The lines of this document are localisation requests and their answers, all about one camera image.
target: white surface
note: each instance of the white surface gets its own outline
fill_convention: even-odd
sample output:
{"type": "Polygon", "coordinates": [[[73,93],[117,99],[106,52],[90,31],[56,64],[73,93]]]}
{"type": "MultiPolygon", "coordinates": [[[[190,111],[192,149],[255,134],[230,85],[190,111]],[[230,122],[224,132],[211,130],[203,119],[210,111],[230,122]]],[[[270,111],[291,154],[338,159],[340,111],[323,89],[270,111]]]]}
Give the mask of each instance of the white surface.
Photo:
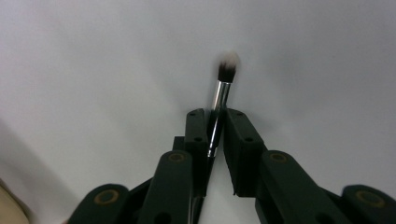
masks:
{"type": "MultiPolygon", "coordinates": [[[[229,107],[322,187],[396,198],[396,2],[1,1],[0,178],[61,223],[92,189],[153,175],[224,50],[229,107]]],[[[259,223],[220,152],[201,223],[259,223]]]]}

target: brush tip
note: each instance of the brush tip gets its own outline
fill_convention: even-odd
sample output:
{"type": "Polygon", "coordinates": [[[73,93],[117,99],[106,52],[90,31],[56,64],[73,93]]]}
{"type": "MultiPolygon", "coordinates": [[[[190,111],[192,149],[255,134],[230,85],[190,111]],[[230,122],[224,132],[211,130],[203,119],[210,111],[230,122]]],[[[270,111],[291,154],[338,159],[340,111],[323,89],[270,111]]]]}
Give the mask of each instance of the brush tip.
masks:
{"type": "Polygon", "coordinates": [[[239,57],[235,51],[225,53],[219,65],[219,81],[232,83],[238,64],[239,57]]]}

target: tan rounded object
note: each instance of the tan rounded object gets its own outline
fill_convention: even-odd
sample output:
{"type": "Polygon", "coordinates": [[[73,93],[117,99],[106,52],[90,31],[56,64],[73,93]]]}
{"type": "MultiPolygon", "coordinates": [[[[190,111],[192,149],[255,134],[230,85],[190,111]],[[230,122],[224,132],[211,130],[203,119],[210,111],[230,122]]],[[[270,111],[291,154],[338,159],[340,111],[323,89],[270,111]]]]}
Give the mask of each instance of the tan rounded object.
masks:
{"type": "Polygon", "coordinates": [[[0,224],[29,224],[23,210],[11,195],[0,186],[0,224]]]}

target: metal ferrule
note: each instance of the metal ferrule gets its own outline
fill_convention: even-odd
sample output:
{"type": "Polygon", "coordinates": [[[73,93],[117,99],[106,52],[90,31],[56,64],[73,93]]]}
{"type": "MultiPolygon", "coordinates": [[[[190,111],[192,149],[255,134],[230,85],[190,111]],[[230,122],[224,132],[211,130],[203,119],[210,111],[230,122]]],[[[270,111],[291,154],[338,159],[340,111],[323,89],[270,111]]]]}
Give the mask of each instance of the metal ferrule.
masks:
{"type": "Polygon", "coordinates": [[[216,93],[213,99],[213,105],[207,125],[207,136],[209,140],[209,150],[207,152],[208,157],[216,156],[230,87],[231,83],[228,82],[218,81],[216,84],[216,93]]]}

